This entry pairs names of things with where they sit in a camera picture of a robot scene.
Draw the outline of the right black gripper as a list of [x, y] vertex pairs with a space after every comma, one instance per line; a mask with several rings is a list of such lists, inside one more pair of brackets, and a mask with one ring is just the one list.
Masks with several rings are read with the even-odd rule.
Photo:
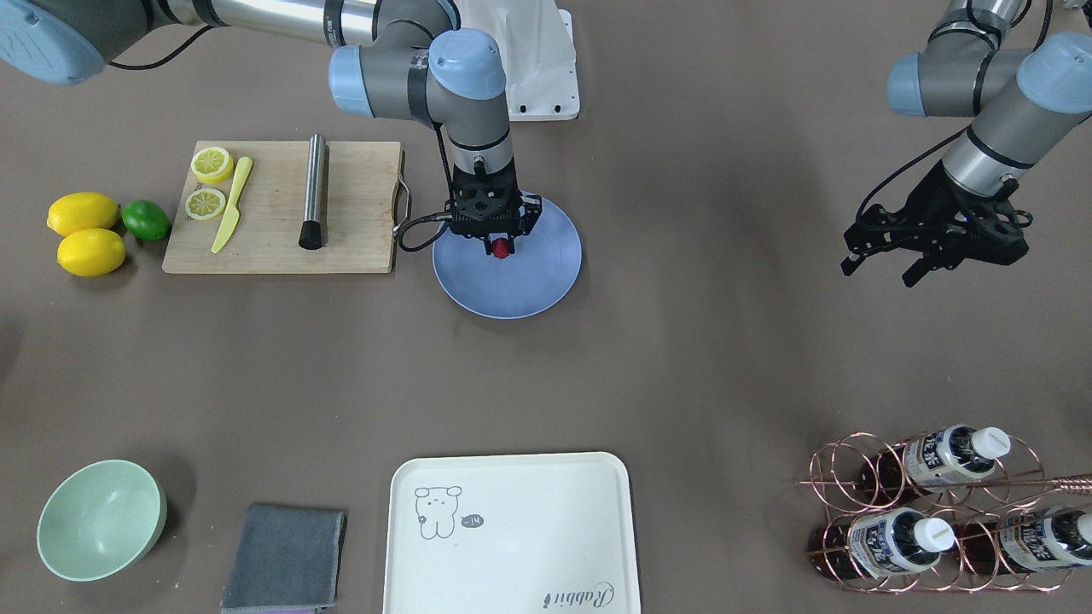
[[526, 236], [534, 229], [543, 210], [542, 194], [521, 194], [520, 203], [514, 209], [515, 226], [510, 232], [511, 240]]

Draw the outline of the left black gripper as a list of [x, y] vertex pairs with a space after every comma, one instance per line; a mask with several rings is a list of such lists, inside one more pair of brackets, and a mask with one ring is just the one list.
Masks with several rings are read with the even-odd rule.
[[870, 222], [856, 221], [843, 234], [848, 256], [843, 275], [853, 275], [874, 255], [904, 249], [923, 253], [902, 275], [907, 288], [929, 272], [954, 269], [961, 257], [978, 257], [982, 248], [982, 198], [951, 178], [943, 163], [933, 165], [911, 190], [905, 205], [889, 212], [870, 206]]

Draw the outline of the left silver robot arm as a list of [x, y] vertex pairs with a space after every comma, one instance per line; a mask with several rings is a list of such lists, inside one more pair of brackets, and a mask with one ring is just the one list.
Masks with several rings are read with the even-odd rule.
[[918, 259], [903, 273], [912, 287], [935, 269], [974, 260], [1010, 265], [1026, 255], [1029, 212], [1011, 205], [1023, 175], [1088, 120], [1091, 43], [1084, 32], [1042, 34], [1033, 49], [1002, 49], [1018, 1], [952, 1], [924, 50], [897, 60], [886, 82], [893, 113], [968, 117], [943, 156], [889, 212], [863, 199], [844, 233], [853, 275], [867, 258], [904, 249]]

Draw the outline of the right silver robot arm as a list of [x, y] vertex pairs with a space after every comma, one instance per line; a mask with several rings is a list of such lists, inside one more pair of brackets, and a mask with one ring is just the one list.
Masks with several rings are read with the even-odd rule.
[[238, 27], [332, 48], [328, 85], [344, 113], [446, 129], [453, 166], [437, 221], [454, 235], [514, 240], [542, 200], [517, 184], [498, 43], [452, 1], [4, 1], [3, 59], [47, 83], [97, 75], [165, 25]]

